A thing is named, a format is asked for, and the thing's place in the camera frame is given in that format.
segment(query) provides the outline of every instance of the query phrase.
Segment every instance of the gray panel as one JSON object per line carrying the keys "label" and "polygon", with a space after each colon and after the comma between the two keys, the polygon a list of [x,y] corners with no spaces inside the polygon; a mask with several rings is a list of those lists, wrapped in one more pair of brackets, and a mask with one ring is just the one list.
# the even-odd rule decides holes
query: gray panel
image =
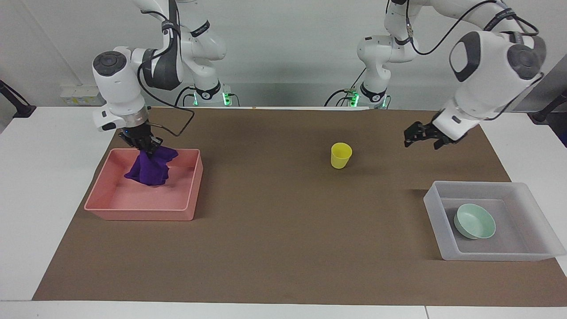
{"label": "gray panel", "polygon": [[[567,55],[518,104],[514,112],[540,111],[565,89],[567,89]],[[555,111],[567,112],[567,103],[559,106]]]}

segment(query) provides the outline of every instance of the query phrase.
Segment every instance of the purple cloth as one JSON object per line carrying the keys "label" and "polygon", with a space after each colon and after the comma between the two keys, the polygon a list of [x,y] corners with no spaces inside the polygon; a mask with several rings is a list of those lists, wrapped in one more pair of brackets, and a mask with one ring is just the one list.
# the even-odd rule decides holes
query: purple cloth
{"label": "purple cloth", "polygon": [[132,169],[124,177],[148,186],[163,185],[170,177],[168,174],[170,169],[167,167],[167,163],[177,155],[176,150],[163,146],[160,146],[151,158],[145,151],[141,150]]}

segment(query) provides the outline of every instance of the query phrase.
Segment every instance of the table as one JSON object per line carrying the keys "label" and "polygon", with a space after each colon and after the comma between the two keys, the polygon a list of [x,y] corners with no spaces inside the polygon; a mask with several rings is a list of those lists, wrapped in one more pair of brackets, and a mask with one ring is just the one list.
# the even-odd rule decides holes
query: table
{"label": "table", "polygon": [[[36,311],[46,316],[61,317],[74,313],[72,309],[88,310],[104,316],[104,311],[136,314],[151,317],[166,311],[179,315],[208,315],[223,313],[225,316],[275,317],[385,317],[426,318],[424,307],[341,307],[297,305],[203,305],[161,303],[92,303],[92,302],[30,302],[41,277],[81,201],[96,165],[100,161],[111,133],[99,133],[89,128],[93,108],[42,107],[30,118],[14,120],[0,135],[0,300],[14,315],[25,316]],[[567,198],[562,187],[567,182],[567,150],[548,127],[532,125],[526,115],[506,114],[494,123],[483,123],[483,129],[497,152],[512,181],[530,186],[550,224],[560,240],[567,243],[567,217],[562,213]],[[38,205],[53,215],[32,216]],[[567,258],[558,259],[562,269],[567,269]],[[518,312],[516,317],[529,317],[530,312],[519,309],[475,308],[487,315],[497,316],[502,311]],[[444,318],[446,314],[471,314],[462,308],[428,307],[429,318]],[[540,316],[564,318],[567,309],[530,309]]]}

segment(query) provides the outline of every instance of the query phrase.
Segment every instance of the bowl rim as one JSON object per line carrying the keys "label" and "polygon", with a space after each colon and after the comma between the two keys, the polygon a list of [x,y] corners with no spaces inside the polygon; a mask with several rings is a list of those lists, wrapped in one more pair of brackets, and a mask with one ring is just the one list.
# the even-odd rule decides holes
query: bowl rim
{"label": "bowl rim", "polygon": [[[470,232],[464,225],[463,223],[461,223],[461,219],[459,217],[459,215],[461,215],[463,213],[463,210],[461,209],[463,206],[475,206],[475,207],[479,207],[482,209],[483,214],[485,214],[486,216],[490,217],[490,220],[492,221],[492,225],[494,225],[493,227],[493,231],[492,234],[490,234],[489,236],[479,236],[477,234],[473,234],[472,232]],[[467,203],[467,204],[462,204],[461,206],[459,206],[459,208],[457,209],[457,213],[455,214],[457,220],[459,221],[459,224],[461,226],[461,228],[467,232],[467,234],[469,234],[470,236],[476,237],[478,239],[488,239],[491,238],[492,236],[494,236],[494,234],[496,234],[496,221],[494,220],[494,217],[492,216],[492,214],[490,214],[484,207],[477,205],[477,204],[472,204],[472,203]]]}

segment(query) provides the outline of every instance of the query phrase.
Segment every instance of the pink plastic tray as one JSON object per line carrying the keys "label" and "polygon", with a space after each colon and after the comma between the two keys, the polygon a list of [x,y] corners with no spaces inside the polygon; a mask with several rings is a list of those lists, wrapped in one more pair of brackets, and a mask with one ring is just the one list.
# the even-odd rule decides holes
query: pink plastic tray
{"label": "pink plastic tray", "polygon": [[203,174],[198,149],[178,149],[168,163],[169,179],[146,186],[124,177],[139,154],[137,149],[113,149],[88,196],[85,210],[106,220],[192,220]]}

